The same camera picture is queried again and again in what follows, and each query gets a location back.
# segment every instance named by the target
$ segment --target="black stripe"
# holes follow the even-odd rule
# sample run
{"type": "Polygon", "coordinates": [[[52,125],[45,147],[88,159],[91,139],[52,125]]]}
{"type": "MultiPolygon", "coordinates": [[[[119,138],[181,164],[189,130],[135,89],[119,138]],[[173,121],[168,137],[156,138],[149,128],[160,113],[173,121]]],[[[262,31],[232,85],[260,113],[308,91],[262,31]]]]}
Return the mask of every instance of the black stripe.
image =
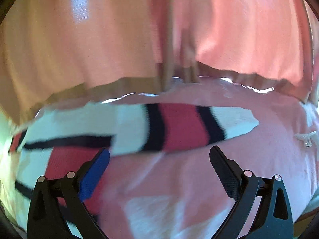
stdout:
{"type": "Polygon", "coordinates": [[[24,149],[44,149],[52,147],[88,147],[88,148],[109,148],[111,144],[111,136],[74,136],[65,138],[56,138],[52,140],[39,141],[31,144],[25,144],[24,149]]]}
{"type": "MultiPolygon", "coordinates": [[[[16,180],[15,182],[15,189],[17,191],[19,191],[25,198],[31,200],[32,198],[32,194],[33,194],[33,190],[31,188],[28,188],[27,186],[23,185],[22,183],[20,183],[19,181],[16,180]]],[[[60,207],[60,210],[61,210],[61,214],[63,216],[63,218],[72,223],[73,225],[74,224],[74,219],[72,217],[72,214],[71,212],[69,211],[69,209],[65,206],[62,206],[62,205],[59,205],[60,207]]],[[[92,215],[93,219],[97,222],[98,220],[98,216],[97,215],[92,215]]]]}
{"type": "Polygon", "coordinates": [[[146,104],[149,117],[149,136],[142,151],[160,151],[164,145],[165,125],[158,104],[146,104]]]}
{"type": "Polygon", "coordinates": [[[20,137],[20,139],[19,139],[17,148],[21,145],[21,143],[22,143],[24,137],[26,136],[26,133],[27,133],[27,130],[25,130],[25,131],[23,131],[23,132],[21,133],[21,137],[20,137]]]}
{"type": "Polygon", "coordinates": [[[197,112],[200,114],[202,121],[205,124],[206,131],[209,134],[208,144],[213,144],[225,139],[224,131],[216,122],[215,118],[211,114],[209,107],[196,106],[197,112]]]}

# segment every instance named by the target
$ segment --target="bed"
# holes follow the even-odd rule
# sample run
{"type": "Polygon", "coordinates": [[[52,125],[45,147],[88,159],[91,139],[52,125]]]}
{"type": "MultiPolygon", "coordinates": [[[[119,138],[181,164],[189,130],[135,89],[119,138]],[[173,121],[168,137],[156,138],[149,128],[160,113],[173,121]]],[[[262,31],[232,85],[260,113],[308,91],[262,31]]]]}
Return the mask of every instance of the bed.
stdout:
{"type": "MultiPolygon", "coordinates": [[[[183,103],[250,109],[259,125],[247,134],[217,143],[224,154],[257,176],[280,174],[294,221],[317,190],[316,145],[305,148],[303,141],[295,138],[297,133],[318,130],[319,116],[313,104],[302,104],[275,91],[257,93],[213,78],[201,78],[201,84],[176,84],[171,91],[159,96],[132,94],[112,103],[183,103]]],[[[62,116],[63,110],[55,111],[55,122],[60,121],[62,125],[65,119],[58,116],[62,116]]],[[[95,191],[98,200],[88,201],[86,205],[110,238],[211,238],[234,203],[227,197],[209,162],[212,146],[169,154],[162,151],[112,157],[95,191]]],[[[22,150],[1,158],[1,166],[7,166],[0,176],[1,201],[23,229],[27,225],[30,200],[17,188],[16,178],[32,184],[44,174],[49,178],[60,177],[96,153],[85,148],[53,151],[44,149],[30,155],[22,150]],[[49,164],[54,158],[55,164],[49,164]],[[28,169],[31,164],[38,168],[28,169]]],[[[248,232],[257,204],[258,200],[241,235],[248,232]]],[[[72,222],[68,224],[72,233],[80,236],[72,222]]]]}

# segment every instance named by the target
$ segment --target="white fabric tie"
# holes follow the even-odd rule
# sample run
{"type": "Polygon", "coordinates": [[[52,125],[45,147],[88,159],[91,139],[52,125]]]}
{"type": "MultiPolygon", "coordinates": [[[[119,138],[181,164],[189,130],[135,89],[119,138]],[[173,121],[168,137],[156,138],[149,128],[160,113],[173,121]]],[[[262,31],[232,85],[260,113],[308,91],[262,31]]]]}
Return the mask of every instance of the white fabric tie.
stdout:
{"type": "Polygon", "coordinates": [[[303,141],[305,148],[309,148],[312,146],[312,142],[317,146],[317,161],[319,161],[319,137],[317,135],[317,131],[313,131],[309,134],[295,134],[295,137],[298,140],[303,141]]]}

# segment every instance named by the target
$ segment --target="curtain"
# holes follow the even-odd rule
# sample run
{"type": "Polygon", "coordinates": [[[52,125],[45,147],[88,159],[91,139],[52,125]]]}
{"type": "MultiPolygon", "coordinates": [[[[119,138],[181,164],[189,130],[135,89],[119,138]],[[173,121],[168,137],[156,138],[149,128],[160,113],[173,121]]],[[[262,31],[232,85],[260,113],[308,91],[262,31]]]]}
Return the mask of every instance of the curtain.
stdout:
{"type": "Polygon", "coordinates": [[[16,0],[0,25],[0,107],[22,124],[47,104],[198,75],[316,103],[310,14],[304,0],[16,0]]]}

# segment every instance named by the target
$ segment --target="knit garment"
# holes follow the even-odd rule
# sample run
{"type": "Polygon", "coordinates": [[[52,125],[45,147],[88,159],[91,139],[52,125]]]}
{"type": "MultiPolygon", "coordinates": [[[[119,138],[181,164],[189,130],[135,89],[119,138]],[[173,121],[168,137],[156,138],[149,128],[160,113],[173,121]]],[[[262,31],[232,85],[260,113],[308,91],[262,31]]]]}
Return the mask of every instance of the knit garment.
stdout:
{"type": "Polygon", "coordinates": [[[106,147],[110,148],[111,156],[170,153],[240,136],[257,125],[259,122],[251,110],[239,107],[87,104],[76,110],[44,114],[28,128],[19,147],[27,150],[106,147]]]}

